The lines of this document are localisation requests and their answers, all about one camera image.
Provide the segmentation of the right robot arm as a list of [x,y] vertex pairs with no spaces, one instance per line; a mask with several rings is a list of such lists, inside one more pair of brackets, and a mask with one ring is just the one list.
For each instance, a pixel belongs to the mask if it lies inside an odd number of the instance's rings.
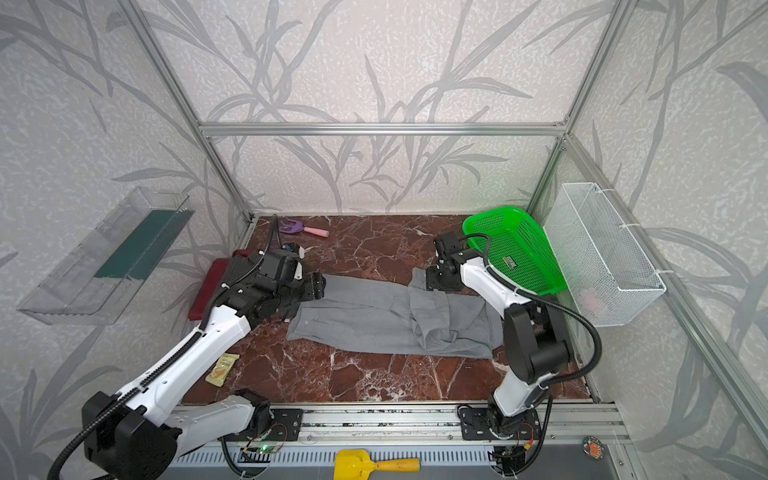
[[472,420],[470,434],[499,440],[519,426],[532,428],[530,411],[550,393],[549,380],[572,361],[573,349],[563,313],[508,281],[475,249],[439,248],[426,271],[427,287],[442,291],[464,287],[478,293],[501,317],[508,370],[488,400],[484,416]]

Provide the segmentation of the grey long sleeve shirt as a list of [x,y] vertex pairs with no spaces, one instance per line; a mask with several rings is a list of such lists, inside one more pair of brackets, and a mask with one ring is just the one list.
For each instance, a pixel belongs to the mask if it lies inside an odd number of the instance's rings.
[[426,289],[415,268],[409,285],[326,277],[324,297],[301,305],[286,338],[338,350],[489,359],[503,344],[499,314],[482,298]]

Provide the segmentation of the green plastic basket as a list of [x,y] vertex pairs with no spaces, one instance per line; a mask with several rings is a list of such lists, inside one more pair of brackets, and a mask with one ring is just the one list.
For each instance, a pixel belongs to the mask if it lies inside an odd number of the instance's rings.
[[504,206],[475,214],[464,220],[462,231],[491,238],[489,261],[511,282],[540,296],[567,289],[544,230],[524,210]]

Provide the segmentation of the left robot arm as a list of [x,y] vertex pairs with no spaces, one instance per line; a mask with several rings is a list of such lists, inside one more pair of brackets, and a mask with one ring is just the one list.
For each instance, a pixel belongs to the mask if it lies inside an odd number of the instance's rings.
[[206,318],[161,360],[113,395],[99,392],[82,409],[85,457],[114,479],[156,479],[178,457],[232,434],[271,432],[270,402],[249,390],[178,413],[190,388],[230,347],[263,321],[288,318],[324,295],[295,243],[233,258]]

